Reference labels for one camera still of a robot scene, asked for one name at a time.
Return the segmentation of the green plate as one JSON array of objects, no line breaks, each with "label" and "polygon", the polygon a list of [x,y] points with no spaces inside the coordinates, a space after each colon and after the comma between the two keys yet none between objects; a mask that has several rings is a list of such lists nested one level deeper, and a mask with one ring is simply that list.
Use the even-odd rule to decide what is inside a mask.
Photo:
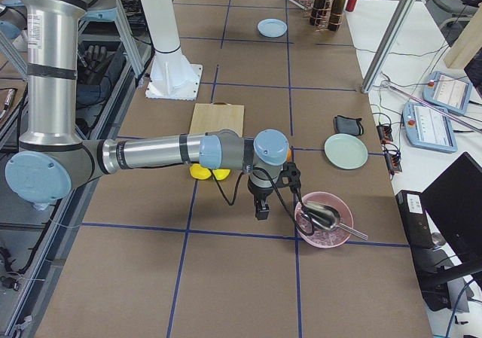
[{"label": "green plate", "polygon": [[328,160],[341,169],[357,169],[368,161],[365,144],[355,136],[332,135],[325,141],[324,148]]}]

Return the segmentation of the yellow lemon left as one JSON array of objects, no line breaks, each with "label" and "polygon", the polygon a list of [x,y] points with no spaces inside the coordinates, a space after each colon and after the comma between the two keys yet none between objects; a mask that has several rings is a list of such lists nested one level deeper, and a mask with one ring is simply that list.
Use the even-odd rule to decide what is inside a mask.
[{"label": "yellow lemon left", "polygon": [[194,163],[189,168],[192,178],[197,180],[206,180],[212,176],[211,170],[201,166],[199,163]]}]

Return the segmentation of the dark grey folded cloth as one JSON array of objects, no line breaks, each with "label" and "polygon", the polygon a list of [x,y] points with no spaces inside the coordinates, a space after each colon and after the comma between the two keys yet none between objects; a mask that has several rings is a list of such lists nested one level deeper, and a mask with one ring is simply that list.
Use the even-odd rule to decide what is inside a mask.
[{"label": "dark grey folded cloth", "polygon": [[334,117],[334,130],[336,133],[351,136],[362,136],[365,131],[361,118],[345,117],[342,115]]}]

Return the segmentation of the dark wine bottle front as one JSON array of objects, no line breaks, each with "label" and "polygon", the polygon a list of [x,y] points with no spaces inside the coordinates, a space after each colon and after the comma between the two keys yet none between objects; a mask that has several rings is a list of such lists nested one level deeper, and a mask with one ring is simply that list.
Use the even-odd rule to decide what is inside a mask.
[{"label": "dark wine bottle front", "polygon": [[346,0],[333,0],[328,21],[328,30],[336,32],[340,28]]}]

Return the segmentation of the black monitor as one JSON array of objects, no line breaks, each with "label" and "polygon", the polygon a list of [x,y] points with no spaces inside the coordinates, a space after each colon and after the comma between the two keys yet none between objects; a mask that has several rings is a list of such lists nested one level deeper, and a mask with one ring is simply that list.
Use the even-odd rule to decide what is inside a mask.
[{"label": "black monitor", "polygon": [[423,207],[466,262],[481,256],[481,165],[460,154],[422,193]]}]

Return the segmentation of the pink bowl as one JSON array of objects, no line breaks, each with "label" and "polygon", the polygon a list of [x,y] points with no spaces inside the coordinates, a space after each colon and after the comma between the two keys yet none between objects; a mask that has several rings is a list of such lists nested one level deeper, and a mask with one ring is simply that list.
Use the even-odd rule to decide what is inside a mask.
[{"label": "pink bowl", "polygon": [[[303,203],[309,201],[318,202],[326,206],[336,209],[340,214],[340,220],[345,225],[353,227],[353,216],[349,206],[338,196],[328,193],[315,191],[308,193],[302,197]],[[302,230],[310,232],[312,227],[308,220],[302,217],[301,204],[298,202],[294,210],[295,218]],[[343,229],[337,228],[332,231],[315,229],[315,233],[311,236],[305,236],[299,232],[300,236],[310,245],[317,248],[334,248],[344,244],[351,234]]]}]

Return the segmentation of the orange black adapter box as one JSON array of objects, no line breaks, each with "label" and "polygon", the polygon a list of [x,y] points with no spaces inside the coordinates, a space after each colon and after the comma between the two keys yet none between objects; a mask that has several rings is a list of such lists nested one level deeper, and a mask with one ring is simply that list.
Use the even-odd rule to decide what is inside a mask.
[{"label": "orange black adapter box", "polygon": [[377,126],[377,133],[381,144],[393,142],[392,127],[390,124],[379,124]]}]

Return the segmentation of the wooden cutting board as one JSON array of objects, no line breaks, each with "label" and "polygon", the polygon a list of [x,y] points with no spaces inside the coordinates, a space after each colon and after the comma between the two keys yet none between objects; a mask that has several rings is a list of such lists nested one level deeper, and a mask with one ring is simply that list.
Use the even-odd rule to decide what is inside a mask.
[{"label": "wooden cutting board", "polygon": [[200,134],[230,129],[241,136],[243,134],[244,112],[244,105],[196,103],[189,133]]}]

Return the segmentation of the light blue plate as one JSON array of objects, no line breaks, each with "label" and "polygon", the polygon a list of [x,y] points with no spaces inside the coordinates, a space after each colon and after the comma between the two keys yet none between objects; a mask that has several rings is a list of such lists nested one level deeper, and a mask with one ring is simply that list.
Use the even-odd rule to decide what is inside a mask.
[{"label": "light blue plate", "polygon": [[274,18],[261,20],[257,24],[257,29],[261,35],[268,38],[279,38],[287,32],[287,25],[284,21]]}]

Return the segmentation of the black computer box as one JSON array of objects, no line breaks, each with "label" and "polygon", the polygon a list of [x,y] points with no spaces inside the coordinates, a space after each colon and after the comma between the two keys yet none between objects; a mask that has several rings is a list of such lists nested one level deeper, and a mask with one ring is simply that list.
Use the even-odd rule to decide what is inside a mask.
[{"label": "black computer box", "polygon": [[441,245],[434,242],[421,193],[401,190],[396,201],[427,306],[434,312],[441,309],[468,312],[467,297],[458,298],[459,290],[464,286],[464,276],[481,271],[481,260],[472,259],[456,266],[450,263]]}]

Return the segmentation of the teach pendant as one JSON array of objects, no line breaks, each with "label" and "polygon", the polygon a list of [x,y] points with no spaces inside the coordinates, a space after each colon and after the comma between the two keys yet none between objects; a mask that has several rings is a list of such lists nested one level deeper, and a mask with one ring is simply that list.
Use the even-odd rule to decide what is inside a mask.
[{"label": "teach pendant", "polygon": [[447,113],[447,109],[430,108],[415,102],[405,104],[402,117],[407,139],[412,146],[444,153],[457,152],[450,119],[441,112]]},{"label": "teach pendant", "polygon": [[423,87],[423,99],[433,105],[446,108],[457,115],[464,115],[473,89],[466,77],[454,77],[445,72],[435,71]]}]

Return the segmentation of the aluminium frame post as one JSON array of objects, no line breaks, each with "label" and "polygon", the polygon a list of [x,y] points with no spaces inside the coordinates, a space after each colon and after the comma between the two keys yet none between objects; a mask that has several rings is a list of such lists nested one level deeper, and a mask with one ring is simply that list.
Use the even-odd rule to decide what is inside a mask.
[{"label": "aluminium frame post", "polygon": [[415,1],[416,0],[400,0],[398,2],[394,14],[389,21],[387,29],[362,82],[362,93],[369,93],[371,88],[374,86],[376,77],[381,72],[381,68],[383,67],[384,62],[389,55],[392,45],[395,43],[398,33],[407,19]]}]

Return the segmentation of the pink rod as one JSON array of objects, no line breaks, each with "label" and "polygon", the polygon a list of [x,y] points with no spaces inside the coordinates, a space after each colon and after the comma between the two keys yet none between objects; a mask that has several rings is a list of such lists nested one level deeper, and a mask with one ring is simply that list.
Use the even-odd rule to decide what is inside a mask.
[{"label": "pink rod", "polygon": [[481,134],[481,129],[480,129],[480,128],[477,128],[476,126],[471,125],[471,124],[468,123],[468,122],[465,122],[464,120],[458,118],[457,116],[454,116],[454,115],[450,114],[449,112],[442,111],[441,109],[437,108],[436,106],[431,105],[430,103],[426,102],[426,101],[423,100],[423,99],[420,99],[420,98],[418,98],[418,97],[412,96],[412,95],[410,95],[409,93],[406,93],[406,92],[404,92],[403,90],[400,90],[399,88],[393,86],[390,82],[383,82],[382,85],[383,85],[384,87],[392,90],[392,91],[395,91],[396,93],[401,94],[402,96],[404,96],[404,97],[406,97],[406,98],[408,98],[408,99],[411,99],[411,100],[419,103],[420,105],[423,105],[423,106],[425,106],[425,107],[427,107],[427,108],[432,109],[432,110],[435,111],[435,112],[438,112],[438,113],[441,114],[442,116],[445,116],[445,117],[447,117],[447,118],[449,118],[449,119],[457,122],[457,123],[460,124],[460,125],[463,125],[463,126],[469,128],[469,129],[470,129],[471,131],[473,131],[473,132],[477,132],[477,133]]}]

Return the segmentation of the metal scoop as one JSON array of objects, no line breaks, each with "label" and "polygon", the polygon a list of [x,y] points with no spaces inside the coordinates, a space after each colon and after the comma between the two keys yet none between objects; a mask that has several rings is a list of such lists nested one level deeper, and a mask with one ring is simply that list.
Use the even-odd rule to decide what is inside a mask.
[{"label": "metal scoop", "polygon": [[332,231],[340,228],[364,241],[368,240],[368,235],[342,223],[340,213],[331,206],[307,201],[303,204],[302,211],[318,229]]}]

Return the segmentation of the dark wine bottle back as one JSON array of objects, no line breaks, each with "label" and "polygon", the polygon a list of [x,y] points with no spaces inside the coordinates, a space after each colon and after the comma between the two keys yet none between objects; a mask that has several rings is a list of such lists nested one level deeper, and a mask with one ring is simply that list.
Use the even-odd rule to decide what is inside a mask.
[{"label": "dark wine bottle back", "polygon": [[322,10],[325,6],[326,0],[314,0],[313,7],[310,14],[310,25],[318,26],[321,22]]}]

